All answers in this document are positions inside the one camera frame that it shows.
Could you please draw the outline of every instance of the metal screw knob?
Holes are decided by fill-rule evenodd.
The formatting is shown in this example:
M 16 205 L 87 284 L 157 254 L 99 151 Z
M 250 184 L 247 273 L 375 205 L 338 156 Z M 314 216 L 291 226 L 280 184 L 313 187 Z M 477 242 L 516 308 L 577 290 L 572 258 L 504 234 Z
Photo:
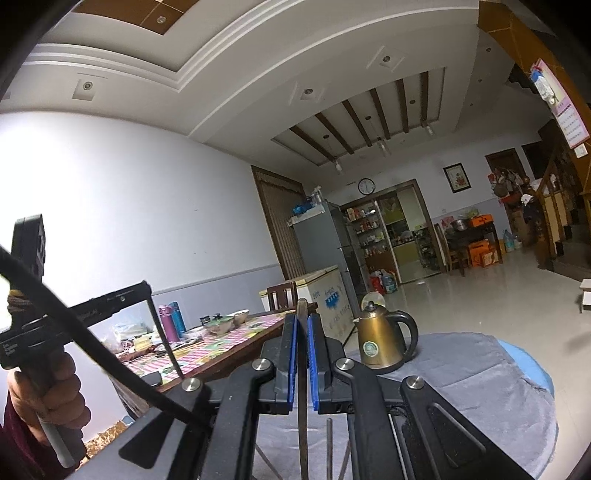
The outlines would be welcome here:
M 183 386 L 183 390 L 185 392 L 194 392 L 198 388 L 201 388 L 201 380 L 195 377 L 185 378 L 181 385 Z
M 257 358 L 252 362 L 252 367 L 257 372 L 262 372 L 263 370 L 271 367 L 271 361 L 267 360 L 266 358 Z
M 407 385 L 411 390 L 421 390 L 425 386 L 425 381 L 417 375 L 411 375 L 407 378 Z
M 350 358 L 339 358 L 335 362 L 336 368 L 339 370 L 347 371 L 351 370 L 355 366 L 355 362 L 353 362 Z

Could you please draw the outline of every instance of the sleeve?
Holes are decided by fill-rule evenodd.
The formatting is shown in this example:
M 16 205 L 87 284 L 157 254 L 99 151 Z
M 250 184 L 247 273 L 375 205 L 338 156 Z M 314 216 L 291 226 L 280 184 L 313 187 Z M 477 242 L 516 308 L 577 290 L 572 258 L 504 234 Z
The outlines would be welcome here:
M 15 443 L 27 464 L 42 472 L 46 480 L 62 480 L 75 468 L 63 468 L 51 447 L 41 445 L 14 410 L 10 393 L 4 410 L 4 433 Z

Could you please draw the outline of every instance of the human hand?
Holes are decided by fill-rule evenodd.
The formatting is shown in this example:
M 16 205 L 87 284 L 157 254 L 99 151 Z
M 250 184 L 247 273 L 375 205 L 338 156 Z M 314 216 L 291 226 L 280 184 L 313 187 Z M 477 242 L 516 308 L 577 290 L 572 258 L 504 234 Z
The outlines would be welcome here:
M 90 422 L 90 410 L 80 393 L 80 379 L 75 374 L 72 357 L 63 351 L 54 352 L 50 355 L 50 363 L 56 384 L 42 397 L 25 374 L 17 370 L 8 373 L 8 391 L 14 410 L 37 441 L 44 445 L 49 445 L 49 441 L 37 415 L 46 422 L 71 429 L 81 429 Z

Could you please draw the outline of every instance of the blue water bottle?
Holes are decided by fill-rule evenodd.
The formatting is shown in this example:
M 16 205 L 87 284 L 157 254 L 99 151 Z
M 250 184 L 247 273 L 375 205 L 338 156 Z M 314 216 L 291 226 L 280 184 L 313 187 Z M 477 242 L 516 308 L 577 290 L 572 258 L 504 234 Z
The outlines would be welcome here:
M 178 307 L 178 303 L 175 301 L 169 303 L 168 306 L 173 310 L 172 316 L 174 327 L 177 329 L 178 336 L 181 336 L 184 332 L 187 331 L 187 328 L 185 327 L 183 322 L 183 316 L 181 315 L 181 309 Z

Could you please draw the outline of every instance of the bowl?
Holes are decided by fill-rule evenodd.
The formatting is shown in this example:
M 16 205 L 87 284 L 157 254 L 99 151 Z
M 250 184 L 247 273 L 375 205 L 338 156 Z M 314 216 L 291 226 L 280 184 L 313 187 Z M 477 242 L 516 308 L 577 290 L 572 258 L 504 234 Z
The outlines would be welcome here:
M 234 317 L 222 317 L 219 320 L 211 320 L 203 325 L 203 328 L 211 334 L 211 335 L 223 335 L 224 333 L 228 333 L 232 330 L 234 326 L 233 320 Z
M 228 316 L 233 318 L 235 326 L 242 325 L 248 318 L 250 310 L 239 310 L 238 312 L 229 313 Z
M 452 222 L 452 227 L 456 232 L 463 232 L 464 230 L 468 230 L 470 225 L 467 218 L 458 218 Z

